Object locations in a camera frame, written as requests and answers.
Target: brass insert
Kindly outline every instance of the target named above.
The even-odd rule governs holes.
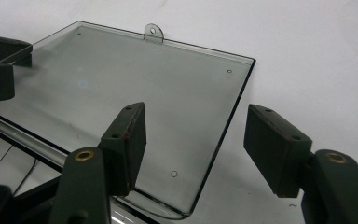
[[[86,161],[88,159],[91,159],[94,156],[94,152],[91,150],[84,150],[77,152],[75,156],[75,160],[77,161]]]
[[[326,156],[330,161],[333,161],[336,163],[347,163],[348,162],[344,156],[342,156],[338,153],[335,153],[335,152],[326,153]]]

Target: small hole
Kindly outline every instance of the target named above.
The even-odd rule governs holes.
[[[94,152],[93,151],[90,151],[90,150],[85,150],[85,151],[81,151],[81,152],[78,152],[76,155],[75,155],[75,160],[77,161],[86,161],[90,158],[92,158],[94,156]]]
[[[80,153],[79,154],[79,158],[80,159],[85,159],[85,158],[87,158],[87,157],[89,157],[90,156],[90,153],[89,152],[83,152],[83,153]]]
[[[86,211],[80,210],[68,218],[68,224],[83,224],[86,222],[87,216]]]
[[[293,135],[293,136],[292,136],[292,138],[294,138],[294,139],[295,139],[295,140],[297,140],[297,141],[301,140],[301,138],[300,138],[300,137],[295,136],[295,135]]]
[[[330,161],[336,162],[336,163],[347,163],[347,159],[338,153],[330,152],[327,153],[326,156]]]
[[[172,172],[171,172],[171,176],[172,176],[172,177],[177,177],[177,176],[178,176],[178,173],[177,173],[176,171],[172,171]]]

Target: metal rod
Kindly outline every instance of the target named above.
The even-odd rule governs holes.
[[[0,135],[3,135],[6,140],[11,140],[11,144],[17,143],[16,147],[22,146],[19,148],[31,151],[37,159],[45,160],[45,162],[55,166],[56,169],[62,168],[65,163],[66,155],[63,152],[38,141],[2,120],[0,120]]]

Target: white background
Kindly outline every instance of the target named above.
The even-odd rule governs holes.
[[[270,107],[313,140],[358,161],[358,0],[0,1],[0,36],[34,43],[75,21],[257,59],[195,213],[177,223],[303,223],[242,147],[248,104]]]

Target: glass shelf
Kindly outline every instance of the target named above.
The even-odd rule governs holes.
[[[181,219],[194,210],[255,60],[144,37],[79,21],[34,44],[33,67],[15,67],[16,96],[0,102],[0,132],[17,130],[11,137],[30,146],[96,147],[124,106],[145,102],[137,190],[118,200]]]
[[[0,185],[8,186],[16,194],[34,165],[33,157],[0,139]]]

